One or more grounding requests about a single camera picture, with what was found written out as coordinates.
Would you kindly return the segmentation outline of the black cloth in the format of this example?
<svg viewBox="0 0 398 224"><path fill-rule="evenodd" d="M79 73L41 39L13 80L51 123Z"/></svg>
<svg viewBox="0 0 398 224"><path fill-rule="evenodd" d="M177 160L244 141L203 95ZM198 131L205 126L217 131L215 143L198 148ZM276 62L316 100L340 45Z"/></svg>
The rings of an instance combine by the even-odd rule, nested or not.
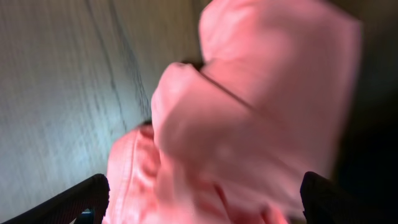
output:
<svg viewBox="0 0 398 224"><path fill-rule="evenodd" d="M338 184L369 223L397 223L397 0L337 0L363 23L362 59L341 141Z"/></svg>

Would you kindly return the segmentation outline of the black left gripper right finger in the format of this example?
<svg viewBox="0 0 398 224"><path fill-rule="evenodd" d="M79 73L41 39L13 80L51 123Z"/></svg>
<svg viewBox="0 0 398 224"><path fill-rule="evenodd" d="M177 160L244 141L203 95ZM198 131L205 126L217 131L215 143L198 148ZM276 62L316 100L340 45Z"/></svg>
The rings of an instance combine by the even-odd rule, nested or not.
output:
<svg viewBox="0 0 398 224"><path fill-rule="evenodd" d="M300 187L303 214L308 224L385 223L386 216L371 209L328 179L306 172Z"/></svg>

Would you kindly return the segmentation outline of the pink cloth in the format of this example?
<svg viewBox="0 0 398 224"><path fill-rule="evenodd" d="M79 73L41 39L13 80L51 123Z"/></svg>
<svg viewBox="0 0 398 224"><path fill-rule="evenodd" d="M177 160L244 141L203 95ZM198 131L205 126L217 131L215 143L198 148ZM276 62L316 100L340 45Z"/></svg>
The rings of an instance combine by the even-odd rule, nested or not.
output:
<svg viewBox="0 0 398 224"><path fill-rule="evenodd" d="M361 24L326 1L214 0L204 64L172 63L152 121L109 154L105 223L286 223L304 174L331 174Z"/></svg>

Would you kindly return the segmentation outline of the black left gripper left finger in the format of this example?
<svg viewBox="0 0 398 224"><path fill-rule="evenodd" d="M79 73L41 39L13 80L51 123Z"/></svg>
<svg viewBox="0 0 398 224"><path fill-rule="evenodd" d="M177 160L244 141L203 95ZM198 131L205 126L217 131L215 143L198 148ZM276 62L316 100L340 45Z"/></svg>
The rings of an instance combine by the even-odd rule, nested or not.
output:
<svg viewBox="0 0 398 224"><path fill-rule="evenodd" d="M95 174L4 224L101 224L108 205L108 180L103 174Z"/></svg>

